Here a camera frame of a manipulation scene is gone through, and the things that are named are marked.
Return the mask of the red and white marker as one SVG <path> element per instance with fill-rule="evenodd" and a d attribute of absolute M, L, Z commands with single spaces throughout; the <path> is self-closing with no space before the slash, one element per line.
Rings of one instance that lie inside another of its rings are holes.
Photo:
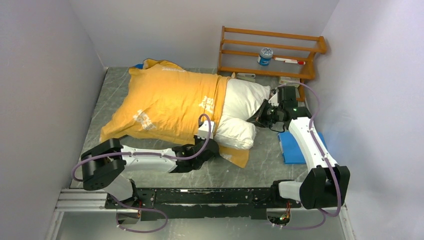
<path fill-rule="evenodd" d="M 297 64 L 297 65 L 305 65 L 306 62 L 303 60 L 296 60 L 296 59 L 290 59 L 290 58 L 282 58 L 282 57 L 275 57 L 274 60 L 284 62 L 287 64 Z"/>

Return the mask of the blue and orange pillowcase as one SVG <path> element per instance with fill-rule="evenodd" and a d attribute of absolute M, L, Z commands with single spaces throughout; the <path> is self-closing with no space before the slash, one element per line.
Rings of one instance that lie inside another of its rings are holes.
<path fill-rule="evenodd" d="M 143 68 L 130 67 L 128 93 L 99 141 L 130 136 L 179 145 L 215 138 L 222 118 L 229 77 L 184 70 L 167 60 L 146 59 Z"/>

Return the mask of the blue round jar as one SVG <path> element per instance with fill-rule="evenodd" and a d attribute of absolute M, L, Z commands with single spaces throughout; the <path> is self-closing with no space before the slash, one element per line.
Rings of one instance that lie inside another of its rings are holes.
<path fill-rule="evenodd" d="M 257 62 L 260 66 L 268 66 L 273 58 L 274 51 L 269 47 L 263 47 L 258 55 Z"/>

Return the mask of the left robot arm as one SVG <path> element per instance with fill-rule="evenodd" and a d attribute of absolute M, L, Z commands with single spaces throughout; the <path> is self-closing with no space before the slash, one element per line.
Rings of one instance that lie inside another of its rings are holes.
<path fill-rule="evenodd" d="M 83 189 L 104 190 L 124 207 L 132 208 L 139 200 L 136 184 L 122 174 L 133 171 L 188 173 L 199 170 L 204 162 L 220 155 L 213 139 L 194 137 L 194 144 L 153 150 L 122 145 L 111 138 L 84 152 L 76 166 L 82 170 Z"/>

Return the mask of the small white box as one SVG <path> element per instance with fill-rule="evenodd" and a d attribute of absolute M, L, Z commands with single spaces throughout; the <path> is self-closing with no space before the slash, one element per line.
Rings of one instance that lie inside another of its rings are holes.
<path fill-rule="evenodd" d="M 278 83 L 280 85 L 288 84 L 289 86 L 298 88 L 300 86 L 300 78 L 298 77 L 288 77 L 288 76 L 280 76 Z"/>

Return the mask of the orange wooden rack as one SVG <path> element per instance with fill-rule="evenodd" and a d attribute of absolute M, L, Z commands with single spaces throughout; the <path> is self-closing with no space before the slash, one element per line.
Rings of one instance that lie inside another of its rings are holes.
<path fill-rule="evenodd" d="M 327 42 L 322 35 L 223 26 L 217 72 L 285 77 L 304 84 L 316 77 L 316 56 L 327 51 Z"/>

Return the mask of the white pillow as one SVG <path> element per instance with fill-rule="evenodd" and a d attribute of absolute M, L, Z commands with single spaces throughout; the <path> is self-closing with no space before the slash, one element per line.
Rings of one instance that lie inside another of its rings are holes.
<path fill-rule="evenodd" d="M 224 147 L 249 150 L 254 145 L 256 127 L 248 122 L 269 98 L 270 86 L 231 78 L 227 82 L 222 114 L 214 140 Z"/>

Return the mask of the blue foam pad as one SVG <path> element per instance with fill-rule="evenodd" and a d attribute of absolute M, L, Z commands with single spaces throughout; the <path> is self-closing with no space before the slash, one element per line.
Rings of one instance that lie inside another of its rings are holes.
<path fill-rule="evenodd" d="M 277 135 L 283 162 L 285 164 L 306 164 L 307 161 L 302 154 L 295 137 L 288 131 Z"/>

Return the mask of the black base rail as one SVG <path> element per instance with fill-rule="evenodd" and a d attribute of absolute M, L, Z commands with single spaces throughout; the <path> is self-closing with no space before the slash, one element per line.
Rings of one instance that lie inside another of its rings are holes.
<path fill-rule="evenodd" d="M 159 219 L 251 218 L 266 220 L 273 209 L 285 212 L 301 204 L 282 198 L 274 187 L 138 188 L 135 196 L 117 203 L 108 194 L 107 210 L 140 211 L 141 221 Z"/>

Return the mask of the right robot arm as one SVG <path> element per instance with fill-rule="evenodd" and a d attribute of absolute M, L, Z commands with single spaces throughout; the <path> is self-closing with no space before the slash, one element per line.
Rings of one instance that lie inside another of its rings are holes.
<path fill-rule="evenodd" d="M 283 131 L 295 139 L 304 157 L 308 174 L 304 181 L 279 180 L 273 184 L 270 202 L 282 207 L 289 199 L 305 209 L 341 208 L 345 202 L 351 173 L 341 166 L 326 149 L 314 126 L 314 118 L 306 106 L 299 106 L 296 88 L 289 84 L 277 87 L 247 121 L 257 127 L 272 129 L 283 124 Z"/>

